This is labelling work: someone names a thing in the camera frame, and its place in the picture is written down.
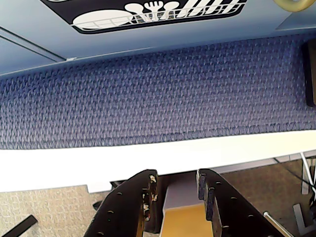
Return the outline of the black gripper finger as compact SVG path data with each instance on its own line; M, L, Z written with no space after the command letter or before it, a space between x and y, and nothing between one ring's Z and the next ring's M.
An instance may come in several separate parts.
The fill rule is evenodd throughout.
M197 171L198 199L215 237L281 237L274 227L234 186L211 169Z
M162 226L158 173L145 169L110 191L98 207L85 237L141 237Z

